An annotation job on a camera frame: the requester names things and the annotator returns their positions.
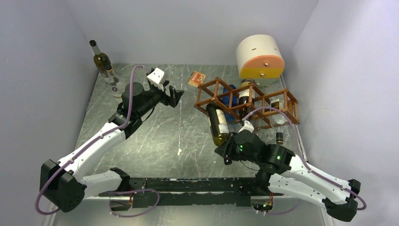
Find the dark green black-capped bottle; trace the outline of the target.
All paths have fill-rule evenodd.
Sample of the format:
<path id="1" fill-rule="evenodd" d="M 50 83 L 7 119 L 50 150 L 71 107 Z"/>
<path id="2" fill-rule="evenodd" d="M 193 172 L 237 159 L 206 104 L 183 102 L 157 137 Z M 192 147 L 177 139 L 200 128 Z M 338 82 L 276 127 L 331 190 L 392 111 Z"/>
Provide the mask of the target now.
<path id="1" fill-rule="evenodd" d="M 221 107 L 214 103 L 208 104 L 206 111 L 213 142 L 216 146 L 220 146 L 230 133 L 225 114 Z"/>

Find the clear round liquor bottle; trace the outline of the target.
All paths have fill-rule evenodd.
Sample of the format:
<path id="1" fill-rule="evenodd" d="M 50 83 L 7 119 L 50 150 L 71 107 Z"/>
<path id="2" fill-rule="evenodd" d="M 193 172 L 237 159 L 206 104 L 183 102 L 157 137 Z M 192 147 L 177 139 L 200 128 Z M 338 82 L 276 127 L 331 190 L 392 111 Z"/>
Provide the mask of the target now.
<path id="1" fill-rule="evenodd" d="M 108 87 L 110 88 L 110 91 L 112 93 L 112 96 L 114 99 L 118 102 L 122 102 L 122 94 L 125 90 L 126 87 L 126 82 L 123 78 L 118 76 L 113 68 L 113 66 L 110 63 L 107 63 L 105 65 L 105 69 L 108 73 Z"/>

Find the dark gold-capped wine bottle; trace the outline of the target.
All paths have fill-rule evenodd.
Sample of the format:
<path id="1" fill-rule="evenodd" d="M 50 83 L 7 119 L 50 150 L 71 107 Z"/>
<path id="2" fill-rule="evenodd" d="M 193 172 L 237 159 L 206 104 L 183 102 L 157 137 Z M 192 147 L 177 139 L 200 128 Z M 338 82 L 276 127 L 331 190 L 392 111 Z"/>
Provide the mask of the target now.
<path id="1" fill-rule="evenodd" d="M 243 79 L 240 83 L 240 87 L 244 87 L 248 84 L 255 84 L 255 81 L 253 79 Z M 252 98 L 249 98 L 249 89 L 245 89 L 243 91 L 239 92 L 239 104 L 246 104 L 248 103 L 250 100 L 252 102 L 255 101 L 254 96 L 252 96 Z"/>

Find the clear square black-capped bottle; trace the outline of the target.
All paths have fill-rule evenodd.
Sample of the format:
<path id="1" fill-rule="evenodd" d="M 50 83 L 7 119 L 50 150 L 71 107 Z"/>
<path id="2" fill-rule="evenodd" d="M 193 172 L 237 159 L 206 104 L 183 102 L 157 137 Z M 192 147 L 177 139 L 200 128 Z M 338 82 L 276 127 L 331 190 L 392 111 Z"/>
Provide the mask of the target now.
<path id="1" fill-rule="evenodd" d="M 271 99 L 270 107 L 282 110 L 284 107 L 284 102 L 282 98 L 273 97 Z M 276 143 L 278 145 L 283 145 L 284 143 L 284 133 L 281 127 L 286 123 L 285 117 L 279 113 L 271 116 L 272 127 L 275 130 Z"/>

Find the olive green wine bottle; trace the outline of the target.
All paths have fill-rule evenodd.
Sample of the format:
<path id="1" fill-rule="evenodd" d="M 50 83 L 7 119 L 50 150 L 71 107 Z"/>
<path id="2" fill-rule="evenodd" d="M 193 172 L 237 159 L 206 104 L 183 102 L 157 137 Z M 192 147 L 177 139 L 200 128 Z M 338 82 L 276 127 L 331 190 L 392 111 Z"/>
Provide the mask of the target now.
<path id="1" fill-rule="evenodd" d="M 103 77 L 108 78 L 109 75 L 108 75 L 108 72 L 107 72 L 107 70 L 106 70 L 106 68 L 104 66 L 104 63 L 105 62 L 110 63 L 109 57 L 99 49 L 99 47 L 98 47 L 98 45 L 97 45 L 95 40 L 90 40 L 89 44 L 90 44 L 90 46 L 91 46 L 91 48 L 93 50 L 93 53 L 94 53 L 93 61 L 94 61 L 95 65 L 96 65 L 97 69 L 99 70 L 100 74 Z"/>

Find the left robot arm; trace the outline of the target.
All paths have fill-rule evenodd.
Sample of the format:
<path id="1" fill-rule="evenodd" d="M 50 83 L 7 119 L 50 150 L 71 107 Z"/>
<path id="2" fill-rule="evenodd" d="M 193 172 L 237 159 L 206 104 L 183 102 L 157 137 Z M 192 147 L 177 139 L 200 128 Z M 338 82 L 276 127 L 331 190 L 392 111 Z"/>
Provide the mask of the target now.
<path id="1" fill-rule="evenodd" d="M 184 90 L 169 86 L 149 84 L 149 90 L 139 82 L 128 84 L 122 93 L 122 102 L 117 111 L 108 119 L 99 132 L 78 149 L 58 161 L 44 162 L 40 170 L 40 192 L 35 201 L 39 209 L 41 197 L 46 197 L 58 210 L 69 212 L 82 200 L 101 193 L 110 192 L 126 195 L 130 186 L 130 176 L 119 168 L 111 168 L 105 173 L 87 176 L 89 169 L 108 151 L 128 139 L 142 125 L 142 117 L 159 103 L 176 107 Z"/>

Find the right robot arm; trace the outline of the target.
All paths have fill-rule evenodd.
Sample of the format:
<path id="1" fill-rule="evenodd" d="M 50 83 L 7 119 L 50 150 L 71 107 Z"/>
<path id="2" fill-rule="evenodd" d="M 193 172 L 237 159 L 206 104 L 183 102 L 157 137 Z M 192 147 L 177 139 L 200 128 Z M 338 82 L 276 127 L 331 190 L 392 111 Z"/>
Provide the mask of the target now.
<path id="1" fill-rule="evenodd" d="M 215 149 L 226 165 L 233 161 L 249 161 L 258 165 L 254 190 L 286 194 L 323 207 L 327 214 L 350 222 L 358 211 L 355 200 L 361 183 L 331 176 L 302 161 L 293 151 L 263 142 L 256 134 L 243 130 L 230 133 Z"/>

